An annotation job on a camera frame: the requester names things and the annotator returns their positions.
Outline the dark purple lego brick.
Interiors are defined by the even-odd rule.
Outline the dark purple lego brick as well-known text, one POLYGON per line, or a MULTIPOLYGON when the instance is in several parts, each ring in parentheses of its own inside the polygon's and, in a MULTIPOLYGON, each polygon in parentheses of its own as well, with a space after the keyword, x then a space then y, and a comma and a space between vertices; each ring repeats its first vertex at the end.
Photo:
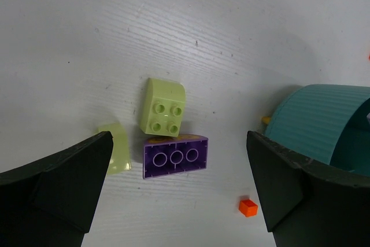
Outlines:
POLYGON ((143 145, 143 179, 205 169, 208 142, 194 134, 148 139, 143 145))

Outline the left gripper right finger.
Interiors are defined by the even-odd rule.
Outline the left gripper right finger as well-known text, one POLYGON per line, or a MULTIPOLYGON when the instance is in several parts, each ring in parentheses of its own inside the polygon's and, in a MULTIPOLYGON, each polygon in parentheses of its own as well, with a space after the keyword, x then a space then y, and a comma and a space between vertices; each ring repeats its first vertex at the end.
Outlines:
POLYGON ((294 152, 256 131, 246 149, 276 246, 369 246, 369 177, 294 152))

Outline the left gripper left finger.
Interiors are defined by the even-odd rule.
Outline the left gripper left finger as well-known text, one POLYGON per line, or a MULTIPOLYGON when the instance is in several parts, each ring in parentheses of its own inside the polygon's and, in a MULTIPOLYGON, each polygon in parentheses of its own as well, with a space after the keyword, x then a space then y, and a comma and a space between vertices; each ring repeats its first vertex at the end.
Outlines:
POLYGON ((104 131, 1 173, 1 246, 81 246, 112 150, 104 131))

